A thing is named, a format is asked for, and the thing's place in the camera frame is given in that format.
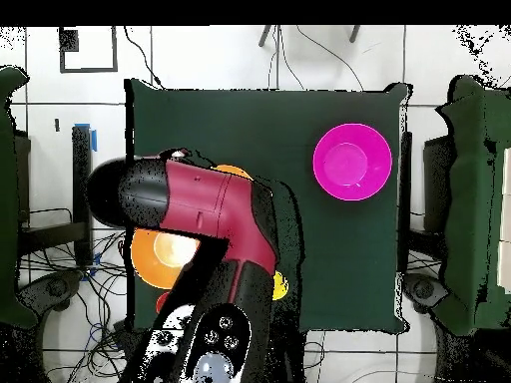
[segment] pink bowl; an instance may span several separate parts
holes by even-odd
[[[314,150],[314,176],[335,198],[359,201],[380,191],[392,169],[385,138],[362,124],[345,124],[328,131]]]

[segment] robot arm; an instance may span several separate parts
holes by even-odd
[[[113,187],[91,190],[105,176]],[[278,260],[271,192],[168,156],[103,164],[91,175],[89,188],[91,210],[105,224],[228,242],[194,304],[169,382],[260,383]],[[173,310],[164,306],[164,311]]]

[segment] white tile floor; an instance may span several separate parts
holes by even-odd
[[[344,59],[364,90],[381,91],[395,82],[413,85],[408,108],[408,127],[414,143],[411,207],[422,213],[422,145],[447,132],[434,107],[446,102],[449,82],[456,75],[477,74],[498,85],[505,83],[511,74],[510,37],[492,26],[472,27],[464,32],[454,26],[362,26],[356,42],[350,44],[351,25],[304,25],[300,29]],[[30,76],[26,88],[14,93],[11,110],[17,127],[27,130],[32,139],[31,208],[71,207],[71,127],[89,123],[97,130],[94,167],[123,155],[123,79],[151,82],[151,74],[141,52],[127,40],[123,27],[117,27],[119,71],[103,74],[61,74],[55,27],[0,30],[0,65],[20,66]],[[83,48],[78,53],[66,53],[67,63],[74,67],[108,63],[109,49],[87,48],[95,43],[108,44],[108,28],[78,30]],[[264,47],[258,47],[261,31],[262,25],[128,28],[130,38],[144,50],[149,66],[166,88],[199,89],[267,88],[274,43],[270,33]],[[460,41],[460,34],[467,31],[474,40],[489,37],[479,58],[472,56]],[[360,90],[343,63],[304,38],[295,26],[282,26],[282,38],[286,60],[306,89]],[[269,86],[275,87],[274,61]],[[279,63],[279,88],[300,89],[283,58]],[[55,131],[55,119],[59,119],[60,132]],[[34,223],[46,225],[66,218],[61,212],[41,213],[34,216]],[[422,217],[413,216],[411,225],[422,228]],[[95,222],[95,227],[102,226]],[[103,235],[98,231],[97,237]],[[120,262],[116,248],[109,260]],[[38,275],[32,271],[31,278]],[[26,283],[28,277],[23,273],[20,283]],[[114,289],[123,292],[125,282],[119,279]],[[97,306],[93,305],[96,300],[88,284],[83,284],[80,293],[91,305],[90,318],[97,319]],[[122,298],[108,296],[114,321],[126,312]],[[432,323],[429,317],[415,313],[405,298],[402,313],[411,328],[399,336],[310,332],[308,340],[322,343],[325,353],[320,365],[306,369],[308,383],[431,383],[436,359]],[[44,334],[47,368],[75,365],[88,339],[84,306],[74,298],[68,310],[53,313],[48,321]],[[305,366],[320,358],[319,345],[307,345]],[[69,371],[55,370],[50,376],[54,383],[65,383]],[[84,383],[97,382],[89,379]]]

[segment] green mat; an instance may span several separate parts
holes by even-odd
[[[497,285],[504,150],[511,147],[509,96],[509,90],[485,90],[462,76],[452,81],[449,103],[439,108],[457,158],[445,227],[444,280],[451,294],[434,312],[458,336],[511,326],[511,295]]]
[[[369,93],[162,91],[137,80],[132,88],[136,155],[186,147],[218,165],[238,166],[291,188],[305,249],[302,330],[403,330],[394,316],[394,298],[399,106],[408,96],[404,84]],[[312,173],[315,145],[344,123],[377,129],[392,151],[386,186],[364,201],[331,197]],[[283,227],[285,215],[278,215],[277,230]],[[146,326],[156,316],[161,291],[135,282],[135,325]]]

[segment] orange plate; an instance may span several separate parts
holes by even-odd
[[[172,289],[183,266],[193,258],[199,245],[197,239],[155,230],[136,229],[131,247],[132,263],[135,271],[146,283],[161,289]],[[182,257],[184,248],[188,250],[189,259],[186,262],[183,262]],[[181,262],[177,263],[173,255],[180,255]]]

